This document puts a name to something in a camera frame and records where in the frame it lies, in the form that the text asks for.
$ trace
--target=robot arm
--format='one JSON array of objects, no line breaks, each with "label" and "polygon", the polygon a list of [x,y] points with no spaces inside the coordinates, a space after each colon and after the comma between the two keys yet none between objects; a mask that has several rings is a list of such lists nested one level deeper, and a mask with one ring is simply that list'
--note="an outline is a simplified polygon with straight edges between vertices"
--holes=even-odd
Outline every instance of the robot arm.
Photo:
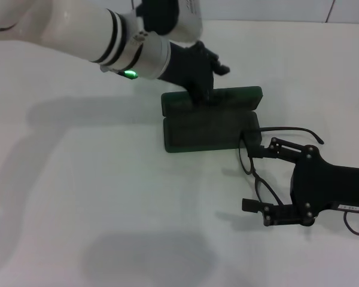
[{"label": "robot arm", "polygon": [[31,42],[101,65],[102,71],[160,79],[184,87],[194,102],[212,94],[213,73],[224,75],[218,56],[201,42],[199,2],[142,0],[117,14],[87,0],[0,0],[0,39]]}]

